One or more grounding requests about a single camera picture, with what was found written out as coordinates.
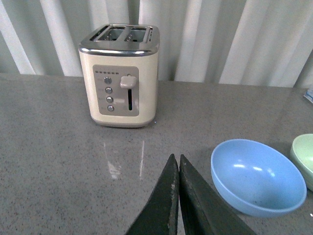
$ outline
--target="toaster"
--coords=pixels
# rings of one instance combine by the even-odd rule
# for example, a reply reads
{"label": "toaster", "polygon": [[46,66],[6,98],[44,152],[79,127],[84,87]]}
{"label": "toaster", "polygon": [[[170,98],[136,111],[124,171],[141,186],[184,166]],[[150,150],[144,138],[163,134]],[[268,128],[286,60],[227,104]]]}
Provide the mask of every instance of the toaster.
{"label": "toaster", "polygon": [[108,24],[79,44],[90,115],[98,124],[141,127],[157,109],[160,45],[155,26]]}

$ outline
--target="green bowl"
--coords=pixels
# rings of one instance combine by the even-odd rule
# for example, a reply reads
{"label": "green bowl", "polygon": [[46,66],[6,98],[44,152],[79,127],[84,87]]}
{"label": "green bowl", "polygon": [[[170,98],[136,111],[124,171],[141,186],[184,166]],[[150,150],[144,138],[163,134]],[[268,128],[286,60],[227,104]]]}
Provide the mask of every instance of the green bowl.
{"label": "green bowl", "polygon": [[295,138],[290,150],[291,161],[301,172],[307,188],[313,191],[313,134]]}

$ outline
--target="toaster lever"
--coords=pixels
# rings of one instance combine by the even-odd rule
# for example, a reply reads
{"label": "toaster lever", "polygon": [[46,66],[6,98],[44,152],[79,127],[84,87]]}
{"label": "toaster lever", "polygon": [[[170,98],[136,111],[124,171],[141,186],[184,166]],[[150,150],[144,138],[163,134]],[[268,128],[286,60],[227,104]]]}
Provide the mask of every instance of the toaster lever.
{"label": "toaster lever", "polygon": [[137,78],[134,76],[123,76],[119,86],[123,89],[132,89],[137,84]]}

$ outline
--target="blue bowl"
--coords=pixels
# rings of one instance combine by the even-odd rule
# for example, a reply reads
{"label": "blue bowl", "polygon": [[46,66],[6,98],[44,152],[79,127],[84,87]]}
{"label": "blue bowl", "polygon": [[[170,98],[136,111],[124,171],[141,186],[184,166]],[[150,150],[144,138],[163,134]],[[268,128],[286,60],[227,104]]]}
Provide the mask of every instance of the blue bowl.
{"label": "blue bowl", "polygon": [[220,143],[211,156],[213,183],[237,210],[276,217],[299,208],[307,189],[300,171],[275,149],[250,140]]}

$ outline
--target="gray countertop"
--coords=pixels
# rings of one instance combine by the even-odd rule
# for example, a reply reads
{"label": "gray countertop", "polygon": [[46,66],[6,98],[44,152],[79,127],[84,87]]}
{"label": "gray countertop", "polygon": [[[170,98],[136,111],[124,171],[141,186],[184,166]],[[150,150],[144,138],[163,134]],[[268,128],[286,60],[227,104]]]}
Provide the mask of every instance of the gray countertop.
{"label": "gray countertop", "polygon": [[[91,119],[83,78],[0,74],[0,234],[122,235],[171,153],[213,188],[210,156],[225,140],[259,141],[289,157],[292,140],[313,133],[304,92],[161,81],[155,120],[120,129]],[[308,191],[285,216],[238,215],[257,234],[313,235],[312,213]]]}

